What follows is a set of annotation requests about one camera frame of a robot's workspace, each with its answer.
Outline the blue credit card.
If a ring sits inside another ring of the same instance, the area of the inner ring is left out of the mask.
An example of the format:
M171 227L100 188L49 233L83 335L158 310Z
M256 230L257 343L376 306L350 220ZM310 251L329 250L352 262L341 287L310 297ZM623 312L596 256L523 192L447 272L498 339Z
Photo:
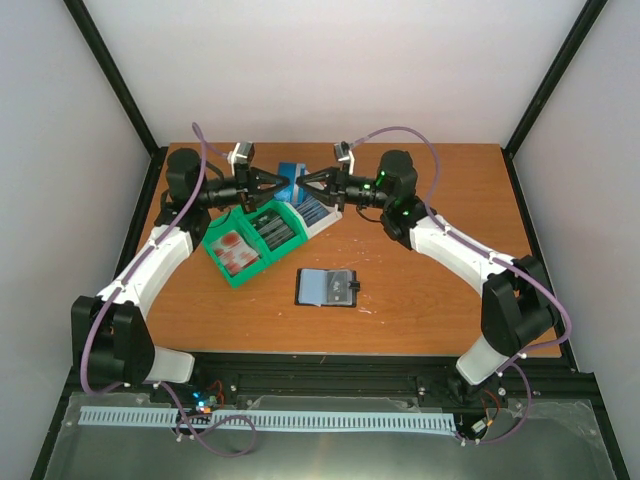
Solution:
M300 176L307 174L305 163L280 162L277 174L286 177L289 185L275 195L275 199L290 203L293 206L301 204L306 198L306 192L301 189L296 181Z

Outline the black leather card holder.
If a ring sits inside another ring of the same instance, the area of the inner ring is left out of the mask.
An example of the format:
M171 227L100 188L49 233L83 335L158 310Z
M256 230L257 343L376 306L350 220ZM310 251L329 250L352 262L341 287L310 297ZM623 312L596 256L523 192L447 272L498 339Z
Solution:
M296 275L296 289L294 303L299 306L355 308L357 297L361 289L360 281L355 270L352 272L350 288L352 290L352 303L350 305L331 306L326 304L326 273L329 270L350 269L312 269L301 268Z

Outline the black credit card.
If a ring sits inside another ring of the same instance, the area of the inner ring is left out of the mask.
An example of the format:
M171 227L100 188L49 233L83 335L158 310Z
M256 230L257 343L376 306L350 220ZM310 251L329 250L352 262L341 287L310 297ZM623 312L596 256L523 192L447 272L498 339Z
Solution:
M326 304L350 305L352 303L351 280L350 270L329 270L326 273Z

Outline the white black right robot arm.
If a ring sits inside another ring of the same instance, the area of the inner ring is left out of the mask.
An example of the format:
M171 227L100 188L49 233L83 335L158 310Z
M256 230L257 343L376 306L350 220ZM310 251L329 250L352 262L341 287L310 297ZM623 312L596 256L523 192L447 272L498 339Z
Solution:
M560 319L541 263L490 250L464 234L417 195L418 173L410 154L391 150L375 177L356 176L351 154L299 177L298 187L321 203L377 208L387 236L460 277L481 299L480 336L455 365L458 385L477 386L504 368Z

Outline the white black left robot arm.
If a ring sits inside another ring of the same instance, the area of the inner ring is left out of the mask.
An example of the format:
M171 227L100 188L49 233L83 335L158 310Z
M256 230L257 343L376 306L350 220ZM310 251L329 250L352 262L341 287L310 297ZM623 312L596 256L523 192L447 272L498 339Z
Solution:
M168 156L167 188L147 241L108 286L72 305L74 364L90 395L96 392L93 380L107 382L110 389L169 382L190 403L207 393L208 378L194 368L194 356L155 345L146 317L166 282L204 239L212 209L238 206L253 213L290 183L253 166L251 142L239 142L228 153L229 176L209 180L208 150L181 148Z

